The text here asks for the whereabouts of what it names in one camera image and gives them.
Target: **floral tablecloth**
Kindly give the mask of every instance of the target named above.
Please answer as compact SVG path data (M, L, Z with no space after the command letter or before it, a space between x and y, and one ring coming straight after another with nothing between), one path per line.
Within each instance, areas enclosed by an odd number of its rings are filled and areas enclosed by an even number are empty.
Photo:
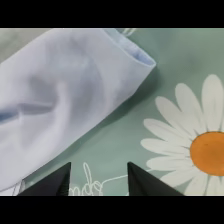
M47 29L0 30L4 60ZM137 93L26 186L72 162L70 195L128 195L132 161L185 195L224 195L224 29L118 29L157 62Z

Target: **white daisy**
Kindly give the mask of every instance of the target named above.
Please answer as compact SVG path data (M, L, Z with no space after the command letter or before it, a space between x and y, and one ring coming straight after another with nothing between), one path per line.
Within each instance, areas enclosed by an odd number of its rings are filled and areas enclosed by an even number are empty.
M159 139L143 139L147 150L163 156L150 159L153 170L171 171L161 180L177 187L188 182L185 195L224 195L224 90L216 75L202 88L202 105L192 90L176 86L178 106L164 97L156 106L169 123L145 119L145 127Z

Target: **black object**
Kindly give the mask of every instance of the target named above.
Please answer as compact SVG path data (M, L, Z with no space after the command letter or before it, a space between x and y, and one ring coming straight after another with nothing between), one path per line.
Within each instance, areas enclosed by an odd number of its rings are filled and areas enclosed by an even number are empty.
M184 196L145 170L128 163L129 196Z
M71 163L67 163L18 196L68 196Z

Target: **flower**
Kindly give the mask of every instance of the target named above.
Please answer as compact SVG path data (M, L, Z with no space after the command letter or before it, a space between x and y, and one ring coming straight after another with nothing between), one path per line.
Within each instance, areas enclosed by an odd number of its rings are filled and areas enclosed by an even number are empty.
M157 97L157 109L165 120L145 119L144 126L160 139L141 145L161 154L147 161L157 171L170 171L161 180L171 187L187 183L185 195L224 195L224 90L216 75L202 87L202 103L185 84L176 86L178 106Z

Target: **white cloth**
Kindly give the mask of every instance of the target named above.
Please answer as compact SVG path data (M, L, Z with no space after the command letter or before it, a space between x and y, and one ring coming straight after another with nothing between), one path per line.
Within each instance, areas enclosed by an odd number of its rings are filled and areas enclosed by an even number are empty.
M0 191L132 96L155 61L115 29L52 29L0 65Z

